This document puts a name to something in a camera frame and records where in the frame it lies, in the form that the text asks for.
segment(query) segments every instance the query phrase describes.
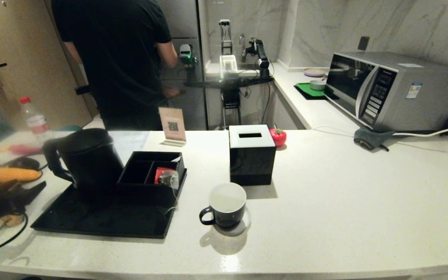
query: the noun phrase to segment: green tray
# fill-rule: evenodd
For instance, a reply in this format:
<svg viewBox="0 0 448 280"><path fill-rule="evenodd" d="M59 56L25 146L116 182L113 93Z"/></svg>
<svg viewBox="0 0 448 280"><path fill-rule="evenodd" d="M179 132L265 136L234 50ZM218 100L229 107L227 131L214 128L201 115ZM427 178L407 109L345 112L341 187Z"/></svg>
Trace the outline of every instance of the green tray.
<svg viewBox="0 0 448 280"><path fill-rule="evenodd" d="M324 90L313 90L309 83L297 83L294 87L305 97L305 99L326 99Z"/></svg>

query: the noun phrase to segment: plastic bottle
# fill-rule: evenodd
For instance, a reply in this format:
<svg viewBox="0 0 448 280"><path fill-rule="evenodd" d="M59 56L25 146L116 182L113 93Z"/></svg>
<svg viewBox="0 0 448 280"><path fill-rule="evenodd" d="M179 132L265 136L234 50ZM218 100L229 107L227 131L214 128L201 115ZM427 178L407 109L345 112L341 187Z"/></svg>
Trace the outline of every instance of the plastic bottle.
<svg viewBox="0 0 448 280"><path fill-rule="evenodd" d="M25 119L27 126L36 136L37 140L42 144L44 141L50 139L52 137L52 131L48 121L46 121L46 118L39 109L30 103L30 97L24 96L19 101L23 119Z"/></svg>

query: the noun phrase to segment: faucet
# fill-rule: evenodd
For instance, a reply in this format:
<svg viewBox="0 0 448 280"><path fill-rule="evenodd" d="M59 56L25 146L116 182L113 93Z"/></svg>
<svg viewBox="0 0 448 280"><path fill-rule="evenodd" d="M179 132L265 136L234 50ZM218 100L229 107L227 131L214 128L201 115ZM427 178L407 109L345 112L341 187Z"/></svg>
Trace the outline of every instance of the faucet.
<svg viewBox="0 0 448 280"><path fill-rule="evenodd" d="M247 39L245 38L245 34L241 34L240 35L240 45L242 47L242 52L241 52L241 62L245 62L245 59L247 59L247 48L245 47L245 41Z"/></svg>

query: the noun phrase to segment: sink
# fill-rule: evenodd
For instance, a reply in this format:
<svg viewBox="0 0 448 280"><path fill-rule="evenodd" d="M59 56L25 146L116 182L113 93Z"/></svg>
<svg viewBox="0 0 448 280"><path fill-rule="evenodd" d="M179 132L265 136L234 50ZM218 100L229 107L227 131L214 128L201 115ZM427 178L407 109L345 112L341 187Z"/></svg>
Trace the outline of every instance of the sink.
<svg viewBox="0 0 448 280"><path fill-rule="evenodd" d="M240 63L238 64L239 70L260 70L260 67L255 63Z"/></svg>

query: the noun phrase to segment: man's arm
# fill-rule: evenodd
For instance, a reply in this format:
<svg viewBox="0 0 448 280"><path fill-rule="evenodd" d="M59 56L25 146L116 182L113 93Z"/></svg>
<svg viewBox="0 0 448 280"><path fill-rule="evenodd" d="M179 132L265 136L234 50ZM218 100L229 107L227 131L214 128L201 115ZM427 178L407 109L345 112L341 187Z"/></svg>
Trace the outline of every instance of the man's arm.
<svg viewBox="0 0 448 280"><path fill-rule="evenodd" d="M74 43L73 42L64 42L64 44L67 47L67 49L69 50L69 52L72 55L73 59L75 59L75 61L78 64L82 64L82 59L81 59L79 53L77 52Z"/></svg>
<svg viewBox="0 0 448 280"><path fill-rule="evenodd" d="M158 54L162 58L164 64L169 68L174 68L177 65L178 57L176 50L174 49L174 44L172 41L167 43L157 43L155 42Z"/></svg>

